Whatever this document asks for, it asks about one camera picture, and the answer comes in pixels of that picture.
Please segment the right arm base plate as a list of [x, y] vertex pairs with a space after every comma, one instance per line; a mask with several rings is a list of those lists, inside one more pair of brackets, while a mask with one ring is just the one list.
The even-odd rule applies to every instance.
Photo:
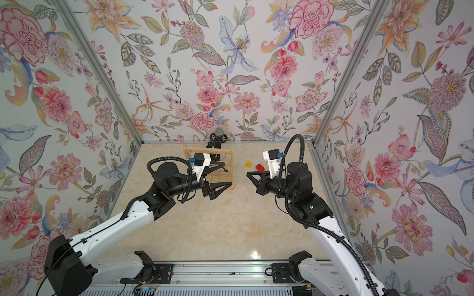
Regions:
[[293, 276], [288, 263], [273, 263], [271, 267], [271, 276], [274, 284], [303, 284], [307, 281]]

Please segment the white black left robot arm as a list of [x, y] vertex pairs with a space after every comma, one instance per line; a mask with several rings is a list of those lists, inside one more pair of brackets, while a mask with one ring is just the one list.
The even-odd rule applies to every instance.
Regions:
[[210, 200], [232, 186], [231, 182], [210, 183], [207, 176], [225, 164], [209, 154], [196, 153], [190, 159], [158, 157], [147, 163], [153, 177], [151, 187], [130, 200], [125, 210], [106, 222], [66, 238], [53, 239], [44, 264], [45, 280], [58, 296], [78, 296], [95, 284], [116, 279], [144, 284], [158, 277], [154, 261], [144, 251], [103, 261], [99, 256], [137, 229], [163, 217], [177, 202], [191, 200], [201, 191]]

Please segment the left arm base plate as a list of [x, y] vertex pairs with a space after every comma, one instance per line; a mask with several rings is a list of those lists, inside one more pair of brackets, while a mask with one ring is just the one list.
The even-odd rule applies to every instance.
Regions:
[[122, 278], [121, 284], [170, 284], [173, 264], [155, 263], [144, 266], [143, 269], [133, 278]]

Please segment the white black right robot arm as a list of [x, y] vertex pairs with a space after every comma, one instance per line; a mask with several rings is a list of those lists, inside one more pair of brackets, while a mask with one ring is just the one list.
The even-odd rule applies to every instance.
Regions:
[[300, 251], [288, 259], [291, 279], [311, 284], [325, 296], [398, 295], [396, 289], [386, 287], [369, 270], [344, 236], [331, 208], [313, 192], [312, 173], [304, 162], [305, 150], [303, 136], [296, 134], [283, 152], [272, 149], [263, 153], [268, 170], [246, 174], [257, 194], [283, 199], [283, 212], [312, 234], [337, 270], [336, 274], [331, 273], [310, 253]]

